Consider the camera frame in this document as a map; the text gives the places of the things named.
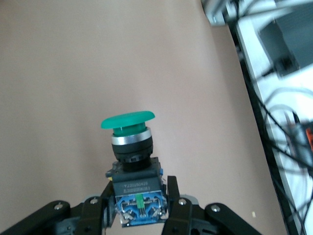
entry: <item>beige floor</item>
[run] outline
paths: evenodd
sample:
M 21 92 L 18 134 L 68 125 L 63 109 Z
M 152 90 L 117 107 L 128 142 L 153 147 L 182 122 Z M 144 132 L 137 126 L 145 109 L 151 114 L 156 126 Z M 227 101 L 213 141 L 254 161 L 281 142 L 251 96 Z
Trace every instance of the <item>beige floor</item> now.
M 0 1 L 0 231 L 101 192 L 115 160 L 101 121 L 140 110 L 181 193 L 286 234 L 229 31 L 199 0 Z

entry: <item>silver metal ring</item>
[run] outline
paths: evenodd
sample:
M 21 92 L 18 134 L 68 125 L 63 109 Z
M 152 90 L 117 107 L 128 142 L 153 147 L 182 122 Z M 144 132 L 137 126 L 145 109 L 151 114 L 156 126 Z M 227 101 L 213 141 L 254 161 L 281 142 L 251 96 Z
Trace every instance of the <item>silver metal ring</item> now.
M 135 134 L 135 135 L 131 135 L 131 136 L 116 137 L 112 135 L 112 144 L 113 145 L 126 145 L 126 144 L 131 144 L 131 143 L 137 143 L 140 141 L 144 141 L 150 137 L 151 137 L 151 131 L 150 131 L 150 128 L 147 127 L 146 131 Z

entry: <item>silver bolt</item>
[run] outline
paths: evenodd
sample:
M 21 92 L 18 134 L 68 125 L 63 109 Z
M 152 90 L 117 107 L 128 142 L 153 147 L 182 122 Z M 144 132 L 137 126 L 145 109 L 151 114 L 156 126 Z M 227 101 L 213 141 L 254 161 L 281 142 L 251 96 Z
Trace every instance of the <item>silver bolt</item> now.
M 93 198 L 90 200 L 90 204 L 96 204 L 98 202 L 98 199 Z
M 185 199 L 181 198 L 178 200 L 178 203 L 183 206 L 183 205 L 186 205 L 187 202 Z
M 57 204 L 57 205 L 54 206 L 54 209 L 55 209 L 55 210 L 59 210 L 59 209 L 61 209 L 62 207 L 63 207 L 63 204 L 59 203 L 59 204 Z
M 219 212 L 219 211 L 221 211 L 221 208 L 219 208 L 218 205 L 214 204 L 214 205 L 211 206 L 211 210 L 214 211 L 214 212 Z

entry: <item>beige surface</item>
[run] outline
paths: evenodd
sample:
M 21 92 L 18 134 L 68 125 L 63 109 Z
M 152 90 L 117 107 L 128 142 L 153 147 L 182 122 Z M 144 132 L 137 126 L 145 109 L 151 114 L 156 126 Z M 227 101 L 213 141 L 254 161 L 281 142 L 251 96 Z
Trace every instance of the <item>beige surface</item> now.
M 140 110 L 181 193 L 286 233 L 230 34 L 198 0 L 0 1 L 0 231 L 101 192 L 115 158 L 100 123 Z M 162 228 L 117 222 L 107 234 Z

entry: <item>green button cap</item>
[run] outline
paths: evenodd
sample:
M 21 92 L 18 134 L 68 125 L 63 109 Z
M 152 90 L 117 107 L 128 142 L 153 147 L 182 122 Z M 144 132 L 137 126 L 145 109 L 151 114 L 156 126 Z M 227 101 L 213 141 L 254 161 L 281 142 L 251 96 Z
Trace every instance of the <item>green button cap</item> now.
M 130 136 L 146 130 L 145 121 L 155 117 L 150 111 L 122 114 L 105 119 L 101 128 L 113 129 L 115 136 Z

